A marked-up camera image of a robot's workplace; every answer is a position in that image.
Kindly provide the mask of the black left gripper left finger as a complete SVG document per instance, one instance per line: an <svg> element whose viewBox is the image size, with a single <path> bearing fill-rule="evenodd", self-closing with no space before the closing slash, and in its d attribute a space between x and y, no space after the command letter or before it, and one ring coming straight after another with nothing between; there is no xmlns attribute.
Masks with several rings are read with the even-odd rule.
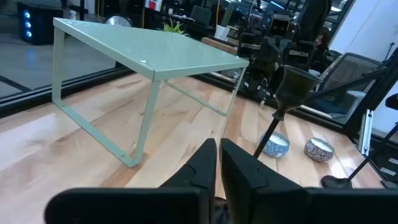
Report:
<svg viewBox="0 0 398 224"><path fill-rule="evenodd" d="M208 138L189 160L161 187L198 187L214 189L216 179L217 146Z"/></svg>

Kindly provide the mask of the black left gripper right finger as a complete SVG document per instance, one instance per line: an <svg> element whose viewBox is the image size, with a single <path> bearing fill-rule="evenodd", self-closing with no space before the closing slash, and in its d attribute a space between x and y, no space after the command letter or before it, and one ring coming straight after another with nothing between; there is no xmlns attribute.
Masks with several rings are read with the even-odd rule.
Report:
<svg viewBox="0 0 398 224"><path fill-rule="evenodd" d="M307 224L307 193L227 138L221 178L232 224Z"/></svg>

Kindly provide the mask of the tall black candlestick holder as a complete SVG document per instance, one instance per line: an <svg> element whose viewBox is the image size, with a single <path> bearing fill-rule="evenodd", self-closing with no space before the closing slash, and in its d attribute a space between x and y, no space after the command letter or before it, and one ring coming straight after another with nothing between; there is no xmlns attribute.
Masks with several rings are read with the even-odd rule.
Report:
<svg viewBox="0 0 398 224"><path fill-rule="evenodd" d="M388 141L398 131L398 122L396 122L393 129L384 137L381 146L378 150L374 150L362 163L351 173L347 178L337 178L332 175L326 175L321 178L320 183L324 189L352 189L352 179L360 172L360 170L371 160L378 156L386 147Z"/></svg>

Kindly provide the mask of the white tealight candle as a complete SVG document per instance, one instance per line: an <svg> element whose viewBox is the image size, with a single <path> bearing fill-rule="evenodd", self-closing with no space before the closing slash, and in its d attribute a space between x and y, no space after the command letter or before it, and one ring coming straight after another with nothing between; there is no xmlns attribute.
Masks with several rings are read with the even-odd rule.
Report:
<svg viewBox="0 0 398 224"><path fill-rule="evenodd" d="M314 161L328 162L335 155L335 149L322 139L311 138L305 143L304 153Z"/></svg>
<svg viewBox="0 0 398 224"><path fill-rule="evenodd" d="M288 137L274 131L262 151L268 156L280 158L287 154L289 147L290 141Z"/></svg>

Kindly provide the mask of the pale green perforated metal shelf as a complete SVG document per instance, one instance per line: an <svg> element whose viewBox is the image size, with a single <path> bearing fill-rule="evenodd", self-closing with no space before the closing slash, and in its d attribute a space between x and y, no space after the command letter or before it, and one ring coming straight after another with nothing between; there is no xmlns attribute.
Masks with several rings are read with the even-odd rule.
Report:
<svg viewBox="0 0 398 224"><path fill-rule="evenodd" d="M222 111L169 81L237 68L244 72L249 65L247 60L238 56L174 32L112 26L58 17L53 19L53 26L52 102L127 167L134 167L141 163L154 106L162 83L227 118L231 113L233 102L229 104L226 111ZM149 99L133 157L62 101L65 34L71 35L150 80Z"/></svg>

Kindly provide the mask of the green plant in white pot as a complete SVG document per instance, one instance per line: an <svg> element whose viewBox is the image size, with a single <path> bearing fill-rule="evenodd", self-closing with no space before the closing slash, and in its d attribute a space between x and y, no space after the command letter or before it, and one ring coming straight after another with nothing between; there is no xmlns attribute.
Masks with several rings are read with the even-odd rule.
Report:
<svg viewBox="0 0 398 224"><path fill-rule="evenodd" d="M179 21L174 22L172 19L169 20L168 22L163 22L163 31L172 32L181 35L185 34L183 24L180 23Z"/></svg>

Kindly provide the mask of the black mesh office chair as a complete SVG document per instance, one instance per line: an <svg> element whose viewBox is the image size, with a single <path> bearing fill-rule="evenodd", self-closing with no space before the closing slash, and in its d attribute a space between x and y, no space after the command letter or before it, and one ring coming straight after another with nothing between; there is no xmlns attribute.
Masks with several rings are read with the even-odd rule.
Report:
<svg viewBox="0 0 398 224"><path fill-rule="evenodd" d="M354 53L339 56L322 74L323 82L316 92L329 90L338 85L348 83L367 73L375 71L381 62ZM345 89L334 90L327 95L305 103L306 106L327 114L332 120L345 123L354 113L359 103L374 84L374 80L357 84Z"/></svg>

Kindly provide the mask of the person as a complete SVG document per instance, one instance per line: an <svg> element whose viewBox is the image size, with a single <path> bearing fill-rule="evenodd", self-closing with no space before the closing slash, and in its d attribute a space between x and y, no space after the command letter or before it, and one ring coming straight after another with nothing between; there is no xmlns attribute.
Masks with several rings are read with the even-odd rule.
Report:
<svg viewBox="0 0 398 224"><path fill-rule="evenodd" d="M323 27L316 39L316 49L310 63L310 69L323 73L331 64L333 56L328 45L330 42L330 29Z"/></svg>

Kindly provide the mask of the black computer tower blue lights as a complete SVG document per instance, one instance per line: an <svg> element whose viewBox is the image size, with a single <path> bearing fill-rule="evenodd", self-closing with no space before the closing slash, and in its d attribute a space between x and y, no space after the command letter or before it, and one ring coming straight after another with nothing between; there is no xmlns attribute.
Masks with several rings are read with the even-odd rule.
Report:
<svg viewBox="0 0 398 224"><path fill-rule="evenodd" d="M63 17L61 4L50 1L16 2L19 37L32 45L53 44L53 18Z"/></svg>

